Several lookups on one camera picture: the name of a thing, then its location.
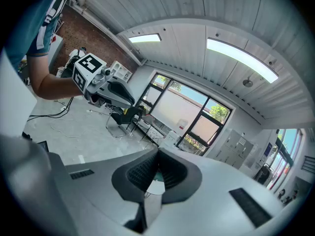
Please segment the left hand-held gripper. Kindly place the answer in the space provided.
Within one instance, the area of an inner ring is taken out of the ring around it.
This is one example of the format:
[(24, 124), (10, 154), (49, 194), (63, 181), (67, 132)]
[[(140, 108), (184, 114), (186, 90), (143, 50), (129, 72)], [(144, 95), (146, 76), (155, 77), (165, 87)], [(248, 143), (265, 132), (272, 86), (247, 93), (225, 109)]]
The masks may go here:
[(86, 54), (70, 62), (73, 66), (72, 80), (89, 104), (101, 107), (104, 104), (130, 108), (135, 100), (120, 82), (108, 82), (114, 73), (106, 62), (94, 54)]

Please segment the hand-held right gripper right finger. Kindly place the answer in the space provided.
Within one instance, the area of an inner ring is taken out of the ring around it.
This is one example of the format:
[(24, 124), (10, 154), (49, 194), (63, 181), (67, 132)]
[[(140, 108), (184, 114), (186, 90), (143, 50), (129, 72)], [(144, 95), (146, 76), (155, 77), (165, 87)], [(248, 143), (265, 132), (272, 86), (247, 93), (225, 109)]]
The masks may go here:
[[(163, 205), (147, 236), (273, 236), (290, 221), (290, 208), (266, 187), (239, 170), (209, 158), (176, 151), (176, 155), (199, 167), (202, 182), (186, 201)], [(246, 213), (229, 193), (244, 189), (271, 219), (255, 227)]]

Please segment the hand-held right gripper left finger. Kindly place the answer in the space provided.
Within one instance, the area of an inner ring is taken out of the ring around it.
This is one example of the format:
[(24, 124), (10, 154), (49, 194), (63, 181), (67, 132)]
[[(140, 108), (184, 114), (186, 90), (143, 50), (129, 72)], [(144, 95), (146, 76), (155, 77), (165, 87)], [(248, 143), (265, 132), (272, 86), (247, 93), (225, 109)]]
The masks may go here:
[(50, 154), (52, 174), (63, 202), (64, 233), (159, 233), (148, 224), (145, 191), (133, 178), (147, 177), (157, 149), (109, 160), (65, 166)]

